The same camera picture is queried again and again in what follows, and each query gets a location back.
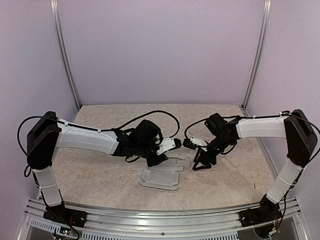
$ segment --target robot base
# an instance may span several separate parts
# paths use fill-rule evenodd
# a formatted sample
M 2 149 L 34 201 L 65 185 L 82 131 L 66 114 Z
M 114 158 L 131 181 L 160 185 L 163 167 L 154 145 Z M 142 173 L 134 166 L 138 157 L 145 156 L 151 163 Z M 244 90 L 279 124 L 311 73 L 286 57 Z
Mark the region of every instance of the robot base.
M 281 219 L 282 214 L 280 209 L 275 210 L 272 214 L 264 214 L 261 207 L 248 208 L 239 212 L 239 217 L 242 227 L 248 227 L 257 224 L 263 224 L 274 221 L 276 218 Z
M 58 214 L 52 211 L 51 207 L 49 209 L 47 207 L 43 214 L 43 218 L 51 220 L 53 222 L 83 228 L 87 220 L 87 215 L 88 214 L 85 211 L 68 208 L 65 208 L 62 214 Z

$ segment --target beige floor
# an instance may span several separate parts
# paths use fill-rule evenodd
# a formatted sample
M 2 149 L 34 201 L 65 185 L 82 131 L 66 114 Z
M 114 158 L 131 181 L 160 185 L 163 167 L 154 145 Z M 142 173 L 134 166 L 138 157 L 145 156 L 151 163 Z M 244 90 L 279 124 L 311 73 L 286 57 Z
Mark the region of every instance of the beige floor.
M 220 113 L 241 115 L 235 105 L 132 104 L 83 106 L 75 123 L 96 128 L 118 127 L 151 110 L 165 110 L 180 121 L 178 138 L 189 124 Z M 156 113 L 148 117 L 169 136 L 175 121 Z M 190 129 L 197 138 L 213 139 L 203 123 Z M 195 151 L 182 147 L 175 151 L 194 157 Z M 228 207 L 257 202 L 268 191 L 273 178 L 254 138 L 241 139 L 228 155 L 219 155 L 217 164 L 207 170 L 180 172 L 176 191 L 142 187 L 139 184 L 146 161 L 126 163 L 122 157 L 81 149 L 60 149 L 53 169 L 65 201 L 120 209 L 191 210 Z

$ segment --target aluminum frame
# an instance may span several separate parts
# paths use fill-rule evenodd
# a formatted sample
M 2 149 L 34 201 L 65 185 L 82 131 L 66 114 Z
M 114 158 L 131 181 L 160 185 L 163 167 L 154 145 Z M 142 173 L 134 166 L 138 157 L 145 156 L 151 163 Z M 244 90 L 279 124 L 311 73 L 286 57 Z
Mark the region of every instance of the aluminum frame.
M 66 79 L 67 79 L 68 85 L 70 87 L 70 91 L 71 91 L 72 98 L 73 98 L 74 104 L 76 106 L 76 109 L 79 111 L 82 104 L 81 104 L 81 100 L 80 100 L 80 97 L 79 97 L 79 94 L 77 91 L 77 87 L 76 87 L 76 84 L 74 81 L 74 77 L 71 72 L 70 64 L 69 64 L 66 45 L 65 45 L 65 41 L 64 41 L 64 35 L 63 35 L 63 31 L 62 31 L 62 26 L 61 26 L 58 0 L 50 0 L 50 6 L 51 6 L 51 11 L 52 11 L 52 18 L 53 18 L 53 23 L 54 23 L 55 34 L 56 34 L 57 43 L 59 46 L 59 51 L 60 51 L 61 60 L 63 63 L 63 68 L 64 68 L 65 74 L 66 74 Z
M 261 22 L 261 28 L 260 28 L 260 33 L 259 33 L 258 45 L 257 45 L 256 51 L 255 51 L 255 57 L 254 57 L 253 67 L 252 67 L 252 70 L 250 73 L 249 84 L 246 89 L 245 97 L 244 97 L 244 100 L 242 103 L 242 107 L 244 109 L 246 109 L 249 104 L 249 100 L 252 95 L 254 84 L 255 84 L 255 81 L 257 78 L 259 65 L 260 65 L 260 61 L 262 58 L 262 53 L 264 50 L 264 45 L 265 45 L 266 35 L 267 35 L 267 30 L 268 30 L 268 23 L 269 23 L 269 18 L 270 18 L 271 1 L 272 0 L 265 0 L 264 1 L 264 8 L 263 8 L 263 14 L 262 14 L 262 22 Z
M 222 207 L 203 210 L 180 211 L 143 211 L 127 210 L 108 207 L 94 207 L 89 205 L 66 202 L 71 209 L 88 213 L 84 228 L 75 227 L 82 234 L 100 234 L 116 236 L 117 238 L 145 238 L 145 239 L 202 239 L 212 235 L 234 233 L 250 229 L 252 226 L 242 227 L 238 213 L 247 208 L 258 207 L 259 203 L 239 206 Z M 299 239 L 307 240 L 308 235 L 303 226 L 304 220 L 295 198 L 286 203 L 284 218 L 295 218 Z M 30 199 L 21 220 L 17 240 L 25 240 L 30 229 L 32 219 L 52 224 L 43 219 L 44 202 L 39 199 Z M 54 222 L 54 225 L 65 226 Z

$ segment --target white wall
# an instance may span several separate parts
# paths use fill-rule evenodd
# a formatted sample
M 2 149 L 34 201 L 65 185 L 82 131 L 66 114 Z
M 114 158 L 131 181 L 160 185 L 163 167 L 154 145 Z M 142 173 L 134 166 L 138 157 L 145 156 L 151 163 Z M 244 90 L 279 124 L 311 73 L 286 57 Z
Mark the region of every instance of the white wall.
M 241 104 L 264 0 L 59 1 L 83 104 Z
M 320 126 L 320 1 L 273 0 L 262 60 L 249 102 L 253 115 L 302 109 Z M 278 171 L 286 161 L 281 139 L 264 139 Z M 295 195 L 311 234 L 320 235 L 320 157 L 299 180 Z
M 20 122 L 46 111 L 71 120 L 76 114 L 54 32 L 50 1 L 0 2 L 0 238 L 13 239 L 30 197 L 32 176 L 17 143 Z M 25 125 L 21 139 L 35 122 Z

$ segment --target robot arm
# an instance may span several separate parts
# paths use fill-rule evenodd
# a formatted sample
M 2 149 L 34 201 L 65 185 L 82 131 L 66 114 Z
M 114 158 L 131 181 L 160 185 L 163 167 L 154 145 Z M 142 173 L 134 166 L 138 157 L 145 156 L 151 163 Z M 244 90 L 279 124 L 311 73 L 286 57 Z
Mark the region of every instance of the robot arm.
M 215 136 L 210 143 L 195 138 L 186 138 L 183 145 L 190 149 L 198 148 L 194 158 L 193 170 L 209 169 L 217 163 L 217 155 L 225 154 L 229 146 L 237 140 L 252 137 L 274 137 L 287 141 L 287 161 L 274 184 L 260 201 L 260 207 L 239 213 L 243 227 L 261 224 L 281 218 L 279 202 L 297 183 L 303 168 L 309 163 L 317 145 L 317 137 L 301 110 L 280 113 L 272 117 L 235 117 L 227 122 L 218 113 L 205 120 L 205 125 Z
M 27 135 L 27 163 L 47 205 L 44 218 L 62 223 L 73 219 L 72 225 L 77 227 L 83 227 L 86 213 L 65 208 L 52 169 L 58 149 L 92 150 L 126 159 L 136 156 L 152 167 L 168 159 L 166 151 L 182 145 L 177 138 L 163 141 L 161 129 L 149 120 L 127 130 L 101 130 L 59 119 L 51 111 L 43 117 Z

